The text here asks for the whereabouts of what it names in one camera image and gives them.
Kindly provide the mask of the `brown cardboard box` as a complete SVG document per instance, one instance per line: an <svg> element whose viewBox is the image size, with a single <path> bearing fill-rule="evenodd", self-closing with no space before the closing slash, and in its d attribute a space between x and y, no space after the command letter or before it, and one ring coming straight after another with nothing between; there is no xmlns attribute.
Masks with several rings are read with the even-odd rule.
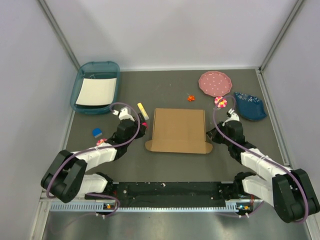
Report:
<svg viewBox="0 0 320 240"><path fill-rule="evenodd" d="M156 108L152 138L145 143L150 152L209 154L203 109Z"/></svg>

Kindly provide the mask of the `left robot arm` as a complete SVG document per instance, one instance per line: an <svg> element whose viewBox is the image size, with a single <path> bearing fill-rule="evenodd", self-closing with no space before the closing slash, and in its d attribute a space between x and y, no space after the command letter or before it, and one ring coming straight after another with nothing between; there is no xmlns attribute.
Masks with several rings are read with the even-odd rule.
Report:
<svg viewBox="0 0 320 240"><path fill-rule="evenodd" d="M101 172L89 175L86 172L121 158L131 142L143 137L146 130L144 120L125 119L120 121L113 135L98 146L77 152L61 150L40 182L47 198L57 198L63 203L93 195L109 198L114 191L113 180Z"/></svg>

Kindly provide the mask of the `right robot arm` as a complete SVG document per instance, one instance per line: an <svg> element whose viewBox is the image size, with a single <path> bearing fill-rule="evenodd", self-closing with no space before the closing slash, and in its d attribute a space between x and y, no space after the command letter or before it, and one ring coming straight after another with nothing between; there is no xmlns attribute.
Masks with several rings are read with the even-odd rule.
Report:
<svg viewBox="0 0 320 240"><path fill-rule="evenodd" d="M206 135L213 143L226 145L230 156L251 170L234 178L233 192L237 197L258 197L286 223L305 221L319 213L320 203L307 172L285 167L263 155L246 141L240 121L221 121Z"/></svg>

